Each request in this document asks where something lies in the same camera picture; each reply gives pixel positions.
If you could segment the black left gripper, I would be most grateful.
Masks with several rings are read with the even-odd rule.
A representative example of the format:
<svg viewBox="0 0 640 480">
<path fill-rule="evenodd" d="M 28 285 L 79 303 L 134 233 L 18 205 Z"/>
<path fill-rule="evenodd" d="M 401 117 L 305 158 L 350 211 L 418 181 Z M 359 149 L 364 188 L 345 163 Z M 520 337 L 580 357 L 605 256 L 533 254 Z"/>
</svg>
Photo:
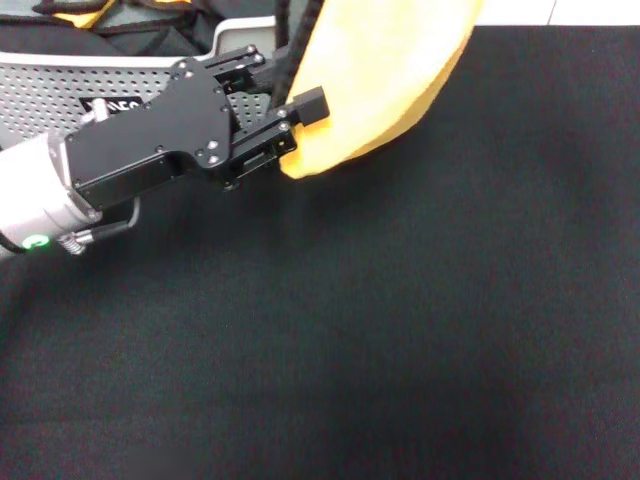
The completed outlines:
<svg viewBox="0 0 640 480">
<path fill-rule="evenodd" d="M 232 137 L 227 95 L 270 95 L 275 72 L 276 62 L 255 45 L 175 64 L 166 87 L 153 99 L 65 138 L 72 187 L 94 209 L 103 210 L 191 170 L 208 172 L 226 161 L 224 190 L 233 190 L 242 177 L 297 148 L 296 126 L 330 115 L 318 86 Z"/>
</svg>

